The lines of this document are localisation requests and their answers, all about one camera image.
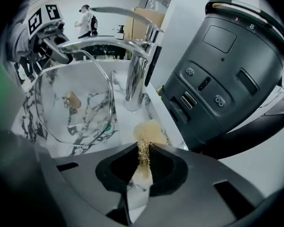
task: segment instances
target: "cork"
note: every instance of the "cork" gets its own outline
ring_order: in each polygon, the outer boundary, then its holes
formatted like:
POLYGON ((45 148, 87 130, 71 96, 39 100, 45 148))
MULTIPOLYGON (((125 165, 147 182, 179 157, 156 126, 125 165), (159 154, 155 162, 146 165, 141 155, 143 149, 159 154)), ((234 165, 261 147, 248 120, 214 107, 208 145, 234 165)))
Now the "cork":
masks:
POLYGON ((81 107, 80 99, 72 91, 66 94, 66 103, 75 109, 81 107))

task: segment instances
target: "faucet handle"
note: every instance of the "faucet handle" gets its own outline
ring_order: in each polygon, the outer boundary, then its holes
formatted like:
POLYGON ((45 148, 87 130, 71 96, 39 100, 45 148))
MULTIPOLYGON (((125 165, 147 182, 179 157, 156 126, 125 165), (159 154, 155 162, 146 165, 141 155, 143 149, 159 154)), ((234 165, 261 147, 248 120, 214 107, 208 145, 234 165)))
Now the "faucet handle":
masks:
POLYGON ((154 43, 156 42, 157 36, 159 32, 164 32, 160 29, 157 25, 155 25, 151 20, 148 18, 135 13, 128 9, 122 9, 117 7, 99 7, 99 8, 90 8, 92 11, 100 12, 100 13, 116 13, 121 15, 126 15, 132 17, 134 19, 139 20, 141 23, 147 25, 145 41, 154 43))

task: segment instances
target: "gray container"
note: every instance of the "gray container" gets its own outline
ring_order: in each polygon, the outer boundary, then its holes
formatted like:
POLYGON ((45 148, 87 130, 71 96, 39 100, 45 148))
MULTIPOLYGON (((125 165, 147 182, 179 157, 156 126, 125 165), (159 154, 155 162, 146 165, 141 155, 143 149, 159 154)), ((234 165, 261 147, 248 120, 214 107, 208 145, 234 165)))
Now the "gray container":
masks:
POLYGON ((247 119, 284 68, 284 28, 271 16, 233 0, 210 0, 205 13, 162 91, 190 150, 247 119))

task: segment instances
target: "slot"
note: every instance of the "slot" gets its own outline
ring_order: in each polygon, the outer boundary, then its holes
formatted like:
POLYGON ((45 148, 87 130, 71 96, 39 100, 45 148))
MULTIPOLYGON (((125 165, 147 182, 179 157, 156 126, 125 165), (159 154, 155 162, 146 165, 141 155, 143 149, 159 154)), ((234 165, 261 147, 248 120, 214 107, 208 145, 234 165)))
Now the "slot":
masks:
POLYGON ((212 79, 210 77, 205 78, 205 80, 198 87, 198 91, 201 92, 207 85, 210 83, 212 79))
POLYGON ((189 110, 191 110, 197 104, 197 102, 188 92, 185 92, 183 96, 181 96, 181 100, 183 103, 185 103, 189 110))
POLYGON ((176 113, 184 123, 187 123, 190 120, 188 113, 185 111, 185 109, 175 97, 172 97, 172 99, 170 100, 170 104, 174 108, 174 113, 176 113))
POLYGON ((228 181, 216 183, 214 187, 237 219, 243 218, 255 209, 228 181))
POLYGON ((247 74, 246 71, 241 69, 237 74, 237 78, 243 84, 243 86, 247 89, 247 91, 249 92, 251 96, 254 96, 254 94, 258 92, 258 89, 255 83, 251 80, 251 78, 249 78, 249 75, 247 74))
POLYGON ((77 167, 77 166, 79 166, 78 163, 71 162, 71 163, 59 165, 59 166, 57 166, 57 168, 58 168, 59 172, 62 172, 62 171, 69 170, 69 169, 72 169, 72 168, 77 167))
POLYGON ((178 122, 178 118, 175 116, 174 112, 172 110, 169 111, 171 117, 174 119, 175 122, 178 122))

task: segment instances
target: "bottle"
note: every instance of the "bottle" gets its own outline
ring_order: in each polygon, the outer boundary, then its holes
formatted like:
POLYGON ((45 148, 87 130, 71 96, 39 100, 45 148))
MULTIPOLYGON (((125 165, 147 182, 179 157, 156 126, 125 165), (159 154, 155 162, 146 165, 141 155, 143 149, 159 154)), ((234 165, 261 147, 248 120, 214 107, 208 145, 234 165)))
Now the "bottle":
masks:
POLYGON ((124 25, 119 25, 120 28, 115 36, 116 39, 119 39, 119 40, 123 40, 124 39, 124 30, 123 30, 123 27, 124 25))

